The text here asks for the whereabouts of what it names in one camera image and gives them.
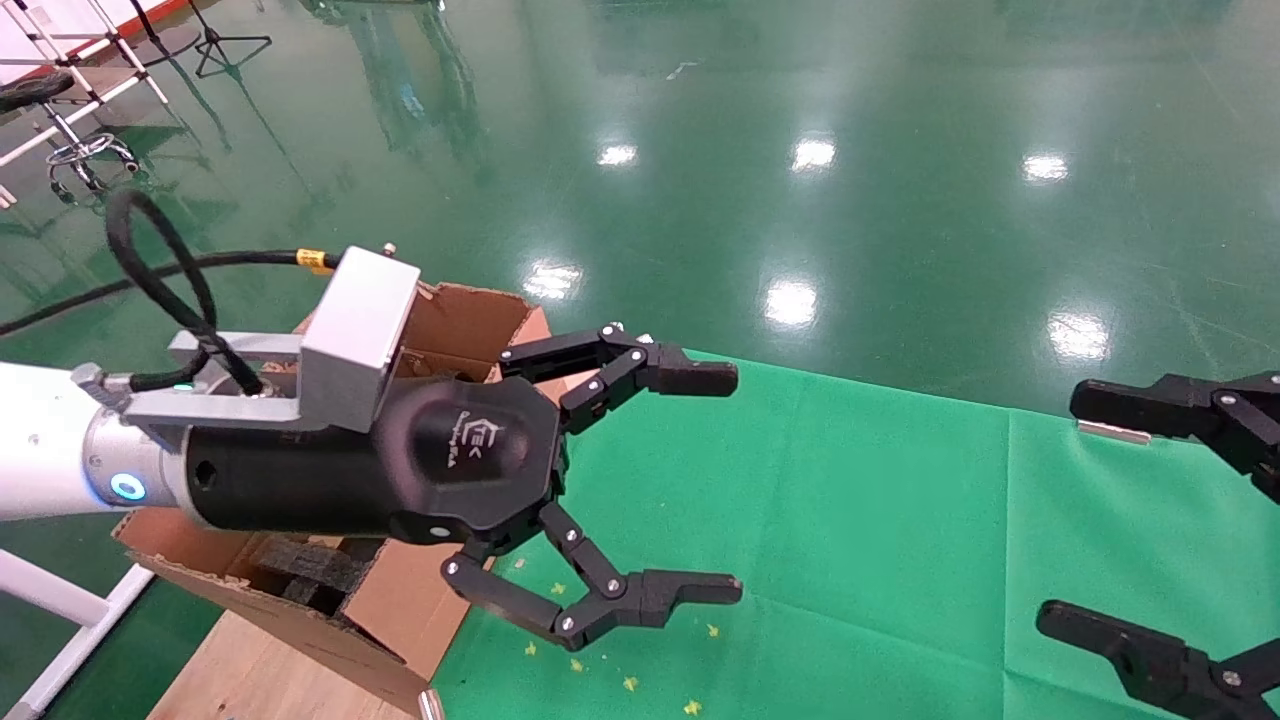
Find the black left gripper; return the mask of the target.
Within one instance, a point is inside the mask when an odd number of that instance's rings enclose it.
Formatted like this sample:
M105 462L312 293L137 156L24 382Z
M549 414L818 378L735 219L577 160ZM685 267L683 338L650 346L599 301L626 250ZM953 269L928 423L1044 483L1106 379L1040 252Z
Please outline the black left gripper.
M512 345L498 368L503 378L521 379L396 380L366 433L192 429L192 510L225 530L410 544L467 539L442 564L452 591L564 650L582 650L618 626L662 629L684 603L742 598L741 580L730 574L618 571L553 502L568 466L563 432L585 432L643 391L730 397L739 387L736 364L698 361L677 345L607 324ZM559 409L535 387L581 374ZM484 566L492 556L484 543L515 547L535 528L588 588L567 609Z

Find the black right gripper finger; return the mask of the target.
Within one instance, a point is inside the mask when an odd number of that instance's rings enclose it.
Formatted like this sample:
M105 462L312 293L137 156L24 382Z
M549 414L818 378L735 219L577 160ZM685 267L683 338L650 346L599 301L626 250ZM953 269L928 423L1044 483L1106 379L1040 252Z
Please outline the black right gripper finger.
M1135 387L1082 380L1071 392L1079 421L1196 439L1279 502L1279 377L1265 372L1233 380L1166 374Z
M1060 600L1043 602L1037 630L1106 659L1126 694L1183 719L1276 719L1279 639L1212 660L1184 639Z

